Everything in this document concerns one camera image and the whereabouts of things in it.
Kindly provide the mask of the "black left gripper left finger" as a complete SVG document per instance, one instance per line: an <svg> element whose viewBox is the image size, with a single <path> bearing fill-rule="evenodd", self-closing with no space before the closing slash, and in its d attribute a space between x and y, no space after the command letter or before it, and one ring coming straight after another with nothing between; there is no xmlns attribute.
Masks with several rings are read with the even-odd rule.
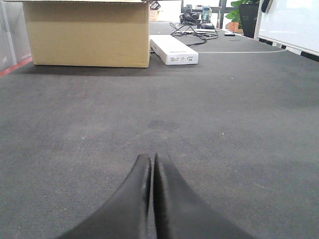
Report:
<svg viewBox="0 0 319 239"><path fill-rule="evenodd" d="M116 192L90 217L60 239L145 239L152 165L146 154L137 156Z"/></svg>

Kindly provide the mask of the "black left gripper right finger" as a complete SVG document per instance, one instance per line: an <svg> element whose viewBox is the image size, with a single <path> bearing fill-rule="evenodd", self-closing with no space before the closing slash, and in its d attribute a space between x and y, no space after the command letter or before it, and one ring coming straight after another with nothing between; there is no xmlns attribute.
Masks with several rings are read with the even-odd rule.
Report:
<svg viewBox="0 0 319 239"><path fill-rule="evenodd" d="M153 205L159 239L251 239L201 199L164 153L154 161Z"/></svg>

